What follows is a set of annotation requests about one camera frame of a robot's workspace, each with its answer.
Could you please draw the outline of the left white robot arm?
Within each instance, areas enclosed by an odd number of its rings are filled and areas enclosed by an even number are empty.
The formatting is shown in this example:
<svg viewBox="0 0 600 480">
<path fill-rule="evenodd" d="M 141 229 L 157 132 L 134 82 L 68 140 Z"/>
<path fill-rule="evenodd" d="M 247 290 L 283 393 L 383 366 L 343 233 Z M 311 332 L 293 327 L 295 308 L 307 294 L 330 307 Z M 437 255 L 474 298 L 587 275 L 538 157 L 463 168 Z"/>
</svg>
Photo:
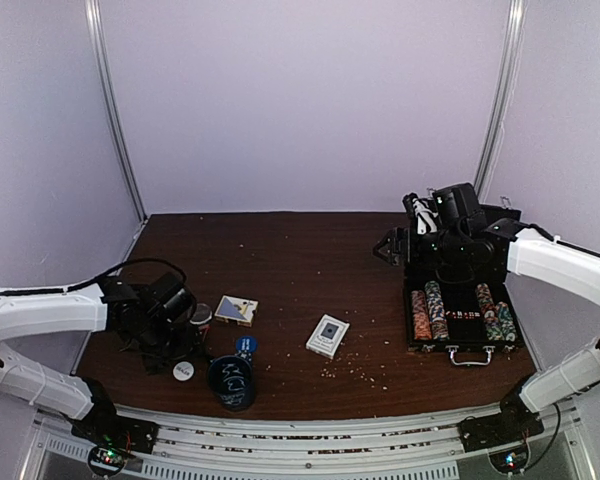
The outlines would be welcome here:
<svg viewBox="0 0 600 480">
<path fill-rule="evenodd" d="M 171 273 L 151 284 L 101 275 L 81 284 L 0 288 L 0 392 L 62 414 L 103 444 L 124 433 L 122 418 L 96 380 L 62 374 L 8 346 L 11 339 L 62 332 L 112 332 L 140 354 L 145 371 L 170 371 L 204 351 L 197 301 Z"/>
</svg>

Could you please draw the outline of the white dealer button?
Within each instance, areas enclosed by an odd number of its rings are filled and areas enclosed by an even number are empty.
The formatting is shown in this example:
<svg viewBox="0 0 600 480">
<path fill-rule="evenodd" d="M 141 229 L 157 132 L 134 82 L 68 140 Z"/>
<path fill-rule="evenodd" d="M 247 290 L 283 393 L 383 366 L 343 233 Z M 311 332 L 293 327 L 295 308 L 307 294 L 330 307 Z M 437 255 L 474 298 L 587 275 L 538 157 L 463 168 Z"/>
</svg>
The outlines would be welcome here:
<svg viewBox="0 0 600 480">
<path fill-rule="evenodd" d="M 196 373 L 195 366 L 189 361 L 180 361 L 172 369 L 173 377 L 179 382 L 191 380 Z"/>
</svg>

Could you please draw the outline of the orange black chip stack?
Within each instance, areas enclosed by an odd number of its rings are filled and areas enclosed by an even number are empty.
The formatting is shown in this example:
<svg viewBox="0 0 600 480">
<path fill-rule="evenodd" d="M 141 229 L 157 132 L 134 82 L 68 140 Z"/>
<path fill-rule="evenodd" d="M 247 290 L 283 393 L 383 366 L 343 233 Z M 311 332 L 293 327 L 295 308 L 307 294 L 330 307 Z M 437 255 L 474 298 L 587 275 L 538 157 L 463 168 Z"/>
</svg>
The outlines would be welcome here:
<svg viewBox="0 0 600 480">
<path fill-rule="evenodd" d="M 480 283 L 476 286 L 475 293 L 483 318 L 495 318 L 497 313 L 489 286 L 486 283 Z"/>
<path fill-rule="evenodd" d="M 414 323 L 414 334 L 416 340 L 428 340 L 431 338 L 429 318 L 425 293 L 421 290 L 411 292 L 411 305 Z"/>
</svg>

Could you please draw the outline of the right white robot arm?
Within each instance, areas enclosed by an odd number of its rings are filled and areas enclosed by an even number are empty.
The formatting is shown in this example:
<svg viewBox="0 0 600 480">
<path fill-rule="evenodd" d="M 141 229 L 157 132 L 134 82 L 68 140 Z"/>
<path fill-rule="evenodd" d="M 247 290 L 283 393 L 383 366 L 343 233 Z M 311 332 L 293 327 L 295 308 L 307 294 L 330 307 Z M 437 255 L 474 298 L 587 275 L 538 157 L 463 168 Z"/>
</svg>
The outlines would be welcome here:
<svg viewBox="0 0 600 480">
<path fill-rule="evenodd" d="M 426 197 L 403 198 L 408 223 L 389 230 L 373 255 L 404 271 L 407 344 L 492 357 L 522 346 L 518 316 L 506 288 L 509 275 L 535 279 L 600 307 L 600 253 L 562 241 L 520 213 L 482 204 L 460 183 Z M 600 384 L 600 338 L 558 365 L 518 381 L 497 413 L 463 420 L 466 450 L 523 441 L 543 431 L 540 413 Z"/>
</svg>

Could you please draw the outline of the white card deck box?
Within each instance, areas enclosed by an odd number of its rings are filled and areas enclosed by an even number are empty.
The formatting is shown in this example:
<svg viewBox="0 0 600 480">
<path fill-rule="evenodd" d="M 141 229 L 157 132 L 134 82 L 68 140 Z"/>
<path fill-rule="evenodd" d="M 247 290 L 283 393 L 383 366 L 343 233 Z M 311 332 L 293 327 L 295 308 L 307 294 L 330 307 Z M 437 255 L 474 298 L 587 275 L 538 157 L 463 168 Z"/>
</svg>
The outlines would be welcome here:
<svg viewBox="0 0 600 480">
<path fill-rule="evenodd" d="M 305 348 L 333 360 L 349 327 L 348 322 L 324 314 L 307 340 Z"/>
</svg>

